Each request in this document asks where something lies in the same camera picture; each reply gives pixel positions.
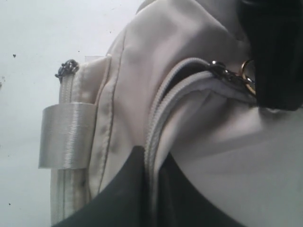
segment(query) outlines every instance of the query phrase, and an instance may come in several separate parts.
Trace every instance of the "keyring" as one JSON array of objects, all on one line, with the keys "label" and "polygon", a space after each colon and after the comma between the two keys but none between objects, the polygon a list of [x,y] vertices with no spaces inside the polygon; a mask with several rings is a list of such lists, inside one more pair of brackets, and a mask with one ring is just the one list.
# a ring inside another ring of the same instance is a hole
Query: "keyring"
[{"label": "keyring", "polygon": [[[253,81],[252,79],[250,79],[246,73],[244,72],[246,67],[248,66],[249,63],[253,62],[252,59],[245,61],[242,65],[241,68],[239,70],[239,76],[242,77],[244,80],[255,84],[255,81]],[[253,94],[253,96],[256,96],[256,90],[250,85],[250,83],[246,83],[245,87],[247,88],[247,90]]]}]

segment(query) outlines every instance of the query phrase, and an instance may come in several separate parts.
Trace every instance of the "cream nylon bag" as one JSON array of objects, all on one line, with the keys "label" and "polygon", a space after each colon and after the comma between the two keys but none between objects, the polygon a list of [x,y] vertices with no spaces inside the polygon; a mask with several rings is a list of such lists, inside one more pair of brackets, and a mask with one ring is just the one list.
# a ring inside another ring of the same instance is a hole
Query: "cream nylon bag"
[{"label": "cream nylon bag", "polygon": [[237,72],[250,58],[235,3],[148,0],[106,57],[68,63],[74,71],[61,78],[59,104],[45,109],[41,137],[52,224],[101,193],[139,145],[152,219],[170,153],[239,223],[303,226],[302,111],[259,109],[245,89],[207,71],[220,61]]}]

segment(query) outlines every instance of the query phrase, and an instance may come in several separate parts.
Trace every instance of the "gold ring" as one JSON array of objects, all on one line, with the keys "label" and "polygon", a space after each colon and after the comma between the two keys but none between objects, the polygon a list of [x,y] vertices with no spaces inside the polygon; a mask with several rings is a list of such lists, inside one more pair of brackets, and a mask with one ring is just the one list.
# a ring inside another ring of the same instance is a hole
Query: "gold ring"
[{"label": "gold ring", "polygon": [[[248,80],[249,78],[246,76],[246,74],[245,74],[245,68],[247,67],[247,65],[249,64],[249,63],[251,63],[253,60],[252,59],[250,59],[250,60],[247,60],[247,61],[245,61],[242,65],[241,65],[241,68],[240,68],[240,70],[239,70],[239,76],[241,76],[244,80]],[[246,88],[248,89],[248,91],[250,92],[250,93],[252,93],[254,96],[256,96],[256,90],[255,89],[253,89],[252,87],[251,87],[251,85],[249,85],[249,84],[245,84],[245,86],[246,86]]]}]

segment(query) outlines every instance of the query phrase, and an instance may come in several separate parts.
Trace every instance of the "wall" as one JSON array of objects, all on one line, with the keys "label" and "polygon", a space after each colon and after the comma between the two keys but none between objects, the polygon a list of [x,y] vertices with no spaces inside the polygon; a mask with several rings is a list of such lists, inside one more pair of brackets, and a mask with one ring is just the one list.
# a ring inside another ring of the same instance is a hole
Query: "wall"
[{"label": "wall", "polygon": [[42,110],[68,59],[105,55],[142,0],[0,0],[0,226],[50,226],[50,171],[38,170]]}]

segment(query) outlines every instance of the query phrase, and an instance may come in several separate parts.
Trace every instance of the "white fabric strap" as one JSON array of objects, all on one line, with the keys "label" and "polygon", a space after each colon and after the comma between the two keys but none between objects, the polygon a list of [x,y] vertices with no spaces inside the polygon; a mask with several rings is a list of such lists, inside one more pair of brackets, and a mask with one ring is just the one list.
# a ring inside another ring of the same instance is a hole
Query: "white fabric strap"
[{"label": "white fabric strap", "polygon": [[43,112],[40,168],[83,169],[89,164],[97,107],[53,105]]}]

